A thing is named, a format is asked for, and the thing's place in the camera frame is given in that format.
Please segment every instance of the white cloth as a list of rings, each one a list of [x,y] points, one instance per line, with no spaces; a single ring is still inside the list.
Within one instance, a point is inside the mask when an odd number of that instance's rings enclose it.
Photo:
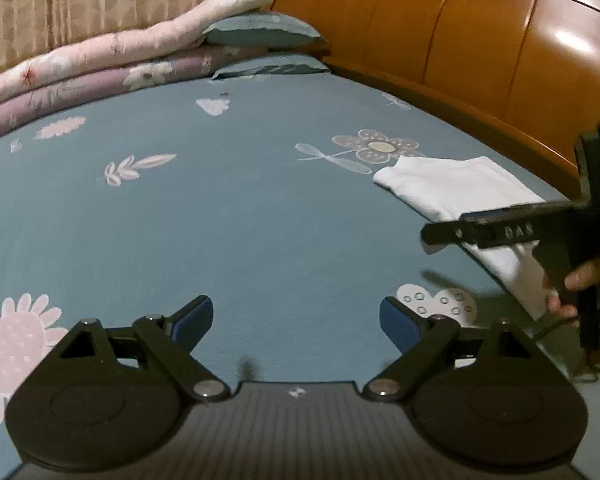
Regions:
[[[453,221],[467,212],[544,202],[515,176],[491,159],[470,160],[401,156],[393,167],[374,175],[432,222]],[[542,267],[533,258],[533,245],[479,250],[463,244],[496,276],[534,319],[545,313]]]

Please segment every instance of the black disc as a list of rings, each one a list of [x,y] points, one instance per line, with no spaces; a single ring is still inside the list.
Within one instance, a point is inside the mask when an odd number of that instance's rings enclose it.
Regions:
[[[21,456],[60,471],[96,471],[160,447],[182,411],[169,383],[33,386],[17,392],[8,430]]]
[[[526,360],[438,375],[413,399],[417,425],[438,448],[476,467],[543,468],[568,460],[587,409],[566,381],[530,374]]]

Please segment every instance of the finger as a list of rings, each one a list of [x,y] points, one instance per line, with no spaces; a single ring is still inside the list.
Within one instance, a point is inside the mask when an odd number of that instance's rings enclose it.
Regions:
[[[551,280],[549,280],[549,276],[547,275],[547,273],[544,273],[542,275],[542,288],[545,288],[547,290],[549,290],[550,288],[554,288],[554,286],[551,284]]]
[[[558,316],[560,317],[575,317],[578,315],[578,309],[573,305],[562,305],[560,309],[558,309]]]
[[[564,279],[564,285],[574,291],[585,290],[596,283],[600,283],[600,258],[582,264]]]
[[[562,302],[560,301],[560,296],[556,292],[549,293],[546,301],[546,306],[549,309],[549,312],[553,314],[557,314],[562,306]]]

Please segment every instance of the wooden headboard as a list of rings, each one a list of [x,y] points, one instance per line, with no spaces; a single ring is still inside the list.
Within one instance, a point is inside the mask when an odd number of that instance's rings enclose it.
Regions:
[[[600,122],[600,0],[275,0],[335,73],[390,91],[578,194]]]

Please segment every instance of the leaf print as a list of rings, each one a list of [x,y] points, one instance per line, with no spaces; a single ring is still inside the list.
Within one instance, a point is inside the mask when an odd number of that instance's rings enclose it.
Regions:
[[[305,144],[304,142],[300,142],[299,144],[296,144],[296,150],[298,150],[301,153],[304,153],[305,155],[311,155],[310,158],[299,158],[298,160],[318,160],[320,158],[323,158],[324,160],[328,160],[329,162],[332,162],[333,164],[336,164],[337,166],[340,166],[341,168],[344,168],[345,170],[352,171],[353,173],[366,174],[366,175],[372,173],[371,168],[368,168],[364,164],[360,164],[359,162],[357,162],[355,160],[348,160],[346,158],[338,158],[339,155],[344,155],[345,153],[350,153],[353,150],[349,150],[349,151],[341,152],[341,153],[335,153],[334,155],[325,155],[323,152],[321,152],[315,146],[312,146],[310,144]]]
[[[120,184],[122,184],[122,179],[114,174],[107,177],[107,184],[113,187],[120,187]]]
[[[120,170],[124,170],[125,168],[131,166],[135,159],[136,158],[133,155],[129,155],[125,160],[120,162],[120,165],[118,166],[118,173],[120,173]]]
[[[111,176],[115,169],[116,169],[116,163],[110,162],[109,164],[107,164],[107,167],[104,169],[104,175]]]
[[[56,121],[45,126],[36,133],[35,139],[52,139],[60,137],[80,128],[85,122],[86,117],[69,117],[61,121]]]
[[[176,158],[175,153],[167,153],[166,155],[147,156],[145,158],[142,158],[141,160],[138,160],[134,164],[134,168],[136,168],[136,170],[148,170],[149,168],[156,168],[157,166],[166,164],[174,158]]]
[[[118,174],[124,180],[135,180],[140,178],[140,173],[136,170],[130,170],[129,168],[118,168]]]
[[[175,153],[162,153],[151,155],[134,162],[136,158],[129,155],[124,158],[116,168],[115,162],[110,162],[104,169],[104,177],[112,187],[119,187],[123,180],[136,180],[140,178],[138,170],[148,170],[166,164],[176,157]]]
[[[380,92],[380,93],[382,94],[382,97],[384,97],[385,99],[387,99],[389,101],[390,104],[396,105],[397,107],[402,108],[403,110],[411,110],[410,105],[408,105],[401,99],[398,99],[396,96],[388,94],[387,92]]]

